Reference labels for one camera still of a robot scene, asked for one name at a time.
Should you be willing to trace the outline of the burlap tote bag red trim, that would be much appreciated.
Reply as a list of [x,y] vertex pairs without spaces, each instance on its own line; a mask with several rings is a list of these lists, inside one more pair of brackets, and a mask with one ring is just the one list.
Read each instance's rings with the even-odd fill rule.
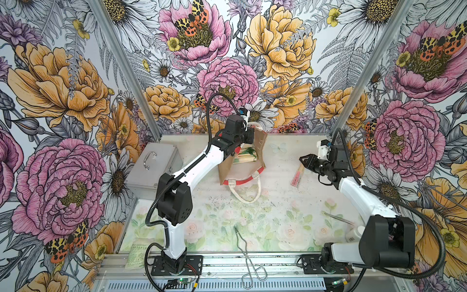
[[[252,122],[249,126],[255,130],[254,143],[243,144],[240,149],[254,147],[258,154],[258,160],[253,163],[234,164],[233,160],[235,156],[239,154],[239,150],[218,166],[220,184],[228,187],[231,194],[244,204],[253,204],[260,198],[262,191],[260,175],[266,169],[263,159],[263,149],[268,134],[257,122]],[[240,195],[237,190],[238,187],[248,184],[257,187],[256,195],[250,199]]]

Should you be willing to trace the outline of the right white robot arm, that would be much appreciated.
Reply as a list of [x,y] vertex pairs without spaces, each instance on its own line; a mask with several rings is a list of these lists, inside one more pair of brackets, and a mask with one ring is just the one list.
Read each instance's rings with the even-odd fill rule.
[[318,153],[299,159],[304,168],[325,177],[350,200],[364,223],[359,239],[347,243],[326,243],[321,251],[321,267],[356,264],[369,268],[410,268],[415,262],[415,224],[366,190],[351,165],[348,150],[327,140]]

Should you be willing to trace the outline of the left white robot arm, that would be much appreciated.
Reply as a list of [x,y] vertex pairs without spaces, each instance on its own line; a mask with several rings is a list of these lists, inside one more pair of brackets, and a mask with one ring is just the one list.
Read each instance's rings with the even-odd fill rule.
[[209,135],[206,148],[187,166],[174,174],[163,174],[156,198],[147,214],[146,225],[164,226],[162,262],[172,274],[180,274],[186,264],[187,248],[182,224],[193,209],[192,191],[215,167],[240,152],[243,144],[254,142],[254,129],[248,126],[248,114],[241,112],[227,118],[224,129]]

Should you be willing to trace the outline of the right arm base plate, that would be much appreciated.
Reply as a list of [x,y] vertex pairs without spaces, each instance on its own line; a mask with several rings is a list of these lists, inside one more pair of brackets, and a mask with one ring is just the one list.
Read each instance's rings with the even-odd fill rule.
[[303,254],[296,264],[304,274],[353,274],[354,269],[350,264],[335,262],[334,260],[322,260],[320,254]]

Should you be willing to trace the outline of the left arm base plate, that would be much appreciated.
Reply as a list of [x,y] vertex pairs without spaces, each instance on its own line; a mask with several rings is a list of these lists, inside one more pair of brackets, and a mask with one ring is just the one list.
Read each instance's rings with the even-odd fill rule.
[[187,255],[175,260],[158,255],[150,269],[154,277],[162,276],[199,276],[202,274],[204,257]]

